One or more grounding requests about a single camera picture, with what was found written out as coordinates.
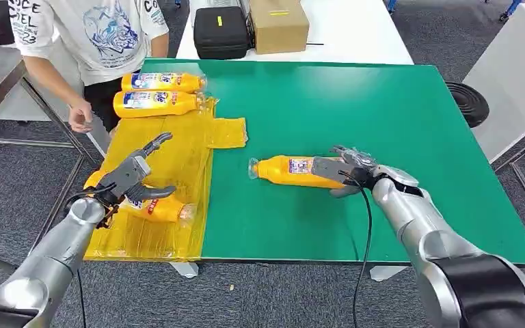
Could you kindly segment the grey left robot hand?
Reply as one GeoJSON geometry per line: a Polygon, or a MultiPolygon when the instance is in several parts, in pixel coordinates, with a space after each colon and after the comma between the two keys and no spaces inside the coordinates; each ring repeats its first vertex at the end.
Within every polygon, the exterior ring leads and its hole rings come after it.
{"type": "Polygon", "coordinates": [[[117,168],[99,180],[95,186],[94,197],[105,206],[116,206],[126,198],[133,202],[143,202],[173,194],[176,190],[175,186],[154,188],[142,184],[144,178],[151,172],[146,162],[147,157],[171,138],[171,132],[161,133],[143,148],[128,155],[117,168]]]}

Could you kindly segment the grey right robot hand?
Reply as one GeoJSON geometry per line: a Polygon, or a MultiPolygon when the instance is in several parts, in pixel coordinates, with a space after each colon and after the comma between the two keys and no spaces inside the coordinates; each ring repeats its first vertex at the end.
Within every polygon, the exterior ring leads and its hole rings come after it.
{"type": "Polygon", "coordinates": [[[332,152],[338,157],[315,156],[311,168],[315,176],[343,184],[343,187],[333,187],[329,192],[331,196],[343,198],[373,188],[373,172],[378,163],[370,154],[344,146],[334,146],[332,152]]]}

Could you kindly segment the person's right hand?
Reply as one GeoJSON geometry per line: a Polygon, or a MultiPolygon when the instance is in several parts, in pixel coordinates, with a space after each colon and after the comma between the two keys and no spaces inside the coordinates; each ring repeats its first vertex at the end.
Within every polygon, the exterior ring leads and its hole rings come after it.
{"type": "Polygon", "coordinates": [[[88,101],[79,98],[69,104],[68,123],[74,132],[90,132],[92,130],[92,122],[92,108],[88,101]]]}

